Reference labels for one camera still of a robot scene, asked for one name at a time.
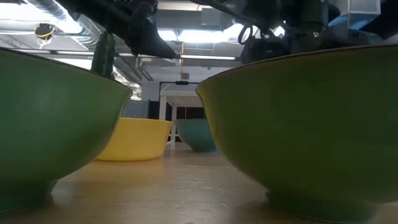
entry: fluorescent light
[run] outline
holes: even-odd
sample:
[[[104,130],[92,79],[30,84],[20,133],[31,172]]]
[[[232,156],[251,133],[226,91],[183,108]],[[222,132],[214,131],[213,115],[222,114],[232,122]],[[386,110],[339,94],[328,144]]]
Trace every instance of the fluorescent light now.
[[[75,22],[72,18],[66,20],[66,21],[58,21],[58,22],[53,22],[59,29],[64,31],[65,33],[68,34],[79,34],[82,32],[83,28],[79,23]]]
[[[158,10],[201,11],[211,9],[211,6],[201,6],[190,1],[159,1]]]
[[[132,99],[132,100],[141,100],[141,97],[138,97],[138,96],[131,96],[130,99]]]
[[[75,52],[75,51],[64,51],[60,50],[57,52],[58,54],[65,54],[65,55],[87,55],[87,56],[94,56],[94,52]]]
[[[0,31],[0,34],[5,34],[5,35],[32,35],[35,34],[34,31]]]
[[[92,60],[90,59],[70,59],[70,58],[55,58],[55,60],[58,60],[63,63],[67,63],[69,65],[74,65],[80,68],[84,68],[87,70],[91,69],[91,63]]]
[[[227,40],[238,39],[239,34],[241,33],[243,27],[244,26],[242,24],[233,24],[231,27],[223,31],[223,35],[227,38]],[[256,26],[253,26],[252,28],[253,28],[252,34],[254,35],[259,30],[259,28]],[[250,35],[250,28],[247,28],[243,34],[242,41],[244,42],[245,40],[247,40],[249,38],[249,35]]]
[[[285,30],[281,26],[279,26],[273,31],[273,33],[275,36],[278,37],[280,35],[285,35]]]
[[[138,55],[138,57],[144,57],[144,58],[156,58],[155,56],[151,56],[151,55]]]
[[[177,40],[177,35],[172,30],[158,30],[160,38],[166,41]]]
[[[235,60],[236,59],[236,57],[206,56],[206,55],[181,55],[181,58],[186,58],[186,59],[210,59],[210,60]]]
[[[227,41],[228,37],[222,31],[184,30],[178,39],[187,43],[220,43]]]
[[[51,16],[29,4],[0,3],[0,19],[13,21],[50,21]]]
[[[28,54],[51,54],[49,50],[30,50],[30,49],[13,49]]]
[[[118,53],[120,57],[135,57],[133,54],[130,53]]]

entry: wooden table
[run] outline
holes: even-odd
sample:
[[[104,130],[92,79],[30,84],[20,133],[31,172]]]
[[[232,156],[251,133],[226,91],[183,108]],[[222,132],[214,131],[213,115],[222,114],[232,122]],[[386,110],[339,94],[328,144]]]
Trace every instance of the wooden table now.
[[[162,159],[94,161],[65,177],[35,208],[0,215],[6,224],[315,224],[269,208],[264,189],[219,154],[179,144]],[[398,223],[398,204],[372,224]]]

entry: ceiling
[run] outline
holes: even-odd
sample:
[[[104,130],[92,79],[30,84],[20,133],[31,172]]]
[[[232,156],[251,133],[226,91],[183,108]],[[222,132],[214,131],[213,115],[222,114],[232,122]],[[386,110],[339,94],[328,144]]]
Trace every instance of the ceiling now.
[[[0,0],[0,47],[40,49],[42,42],[36,38],[33,30],[38,24],[43,22],[54,24],[54,20],[42,14],[39,10],[32,9],[31,6],[26,4],[18,5],[15,2],[22,2],[22,0]],[[390,44],[396,43],[398,41],[398,37],[395,36],[398,33],[398,22],[391,21],[398,21],[398,14],[395,13],[397,8],[398,1],[396,0],[382,1],[382,15],[376,17],[375,20],[364,26],[362,30],[376,32],[384,39],[387,39]],[[187,36],[188,30],[211,31],[211,33],[207,32],[206,34],[193,34],[190,40],[187,38],[184,42],[183,50],[181,44],[168,41],[168,44],[178,53],[183,53],[184,55],[239,57],[243,49],[243,46],[236,42],[237,36],[241,31],[239,24],[232,26],[233,20],[228,15],[209,7],[199,6],[190,1],[160,0],[159,10],[154,17],[159,28],[159,34],[164,39],[183,39],[184,35],[185,37]],[[94,25],[97,26],[95,29],[98,32],[103,30],[98,24]],[[54,35],[51,42],[42,46],[42,50],[88,51],[85,46],[76,41],[77,37],[71,37],[72,35]],[[116,50],[121,54],[130,53],[127,45],[119,38],[117,38]],[[69,61],[64,60],[64,62],[71,63],[73,61],[75,65],[82,64],[82,67],[90,67],[91,56],[51,54],[45,56],[58,59],[66,58]],[[219,59],[164,60],[145,57],[137,61],[136,58],[129,55],[128,57],[117,59],[115,70],[125,78],[125,82],[130,83],[174,82],[180,80],[181,70],[190,74],[190,82],[200,82],[211,75],[238,65],[238,60]],[[136,71],[136,66],[145,70],[146,73],[142,74],[142,70]]]

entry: teal bowl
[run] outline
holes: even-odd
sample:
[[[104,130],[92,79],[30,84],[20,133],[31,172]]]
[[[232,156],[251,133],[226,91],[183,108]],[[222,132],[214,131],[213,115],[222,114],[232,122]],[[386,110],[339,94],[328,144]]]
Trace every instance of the teal bowl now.
[[[205,119],[178,119],[175,121],[180,139],[194,152],[216,152],[217,148]]]
[[[361,223],[398,200],[397,62],[396,45],[292,55],[215,75],[197,93],[218,149],[270,205]]]
[[[129,88],[90,71],[0,49],[0,212],[43,200],[102,152]]]

